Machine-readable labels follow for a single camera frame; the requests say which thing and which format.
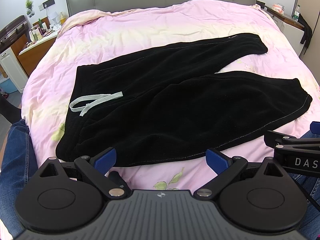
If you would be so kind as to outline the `black pants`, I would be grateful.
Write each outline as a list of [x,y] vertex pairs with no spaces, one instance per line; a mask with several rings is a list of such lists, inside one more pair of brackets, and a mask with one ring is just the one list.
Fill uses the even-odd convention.
[[258,35],[178,42],[80,66],[56,156],[109,147],[117,167],[196,159],[292,122],[312,97],[298,79],[222,69],[268,49]]

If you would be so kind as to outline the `pink floral duvet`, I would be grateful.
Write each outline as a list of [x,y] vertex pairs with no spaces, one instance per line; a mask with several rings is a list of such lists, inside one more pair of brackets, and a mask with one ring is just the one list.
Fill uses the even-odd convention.
[[226,67],[294,79],[312,96],[309,110],[282,126],[281,133],[304,135],[319,120],[319,85],[275,22],[258,6],[192,0],[167,8],[123,12],[87,10],[71,16],[33,71],[22,95],[22,117],[29,126],[37,163],[55,155],[73,91],[76,69],[176,42],[254,33],[268,47],[264,56],[246,56]]

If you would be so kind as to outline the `small potted plant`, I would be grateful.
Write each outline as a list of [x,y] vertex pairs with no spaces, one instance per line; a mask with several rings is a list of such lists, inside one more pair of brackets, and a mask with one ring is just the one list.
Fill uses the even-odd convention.
[[33,1],[32,0],[26,0],[25,7],[27,9],[27,16],[29,18],[31,18],[35,14],[35,12],[33,10]]

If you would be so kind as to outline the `right wooden nightstand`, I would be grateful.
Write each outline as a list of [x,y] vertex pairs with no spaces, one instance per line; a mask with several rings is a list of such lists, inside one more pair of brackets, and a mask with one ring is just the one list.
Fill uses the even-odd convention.
[[306,42],[304,25],[294,21],[289,16],[282,15],[277,11],[272,10],[267,7],[264,2],[257,1],[257,4],[272,18],[280,31],[288,39],[296,54],[300,57]]

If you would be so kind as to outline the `blue jeans leg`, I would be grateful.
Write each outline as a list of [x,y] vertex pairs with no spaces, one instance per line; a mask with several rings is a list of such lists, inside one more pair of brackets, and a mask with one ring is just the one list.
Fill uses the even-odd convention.
[[9,129],[1,166],[1,221],[14,238],[23,232],[15,200],[37,169],[29,127],[21,119]]

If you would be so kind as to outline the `wooden dresser with cosmetics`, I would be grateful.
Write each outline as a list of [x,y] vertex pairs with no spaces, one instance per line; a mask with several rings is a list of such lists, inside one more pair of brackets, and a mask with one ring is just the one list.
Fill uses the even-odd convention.
[[57,37],[57,33],[60,29],[61,27],[58,27],[56,31],[51,31],[48,35],[43,37],[41,40],[24,48],[19,53],[19,55],[17,56],[17,59],[19,60],[27,76],[31,75],[31,73],[36,69],[39,62],[48,53],[49,49],[54,44]]

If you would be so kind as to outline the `white cabinet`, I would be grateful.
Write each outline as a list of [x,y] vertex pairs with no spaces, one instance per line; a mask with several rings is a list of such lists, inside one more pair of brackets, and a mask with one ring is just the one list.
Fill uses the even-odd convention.
[[11,48],[1,53],[1,66],[20,93],[23,93],[28,77]]

